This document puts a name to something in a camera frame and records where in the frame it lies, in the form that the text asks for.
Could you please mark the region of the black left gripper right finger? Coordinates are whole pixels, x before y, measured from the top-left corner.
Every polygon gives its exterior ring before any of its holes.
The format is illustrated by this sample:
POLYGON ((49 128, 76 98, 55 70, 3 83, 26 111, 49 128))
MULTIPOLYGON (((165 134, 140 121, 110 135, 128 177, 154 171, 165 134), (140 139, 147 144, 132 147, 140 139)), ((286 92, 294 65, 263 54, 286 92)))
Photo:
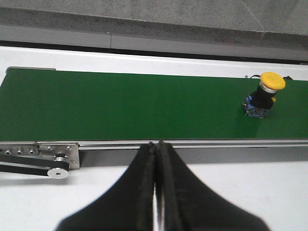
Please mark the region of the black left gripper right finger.
POLYGON ((171 144, 156 146, 156 199, 162 231, 268 231, 259 217, 219 196, 186 166, 171 144))

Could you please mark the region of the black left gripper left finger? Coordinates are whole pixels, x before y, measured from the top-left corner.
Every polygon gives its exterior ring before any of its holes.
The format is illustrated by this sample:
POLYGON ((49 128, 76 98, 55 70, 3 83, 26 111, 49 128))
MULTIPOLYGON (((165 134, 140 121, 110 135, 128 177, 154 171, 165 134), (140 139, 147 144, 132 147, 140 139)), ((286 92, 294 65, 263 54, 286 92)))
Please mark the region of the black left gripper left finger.
POLYGON ((118 181, 97 200, 63 219, 58 231, 151 231, 155 147, 143 144, 118 181))

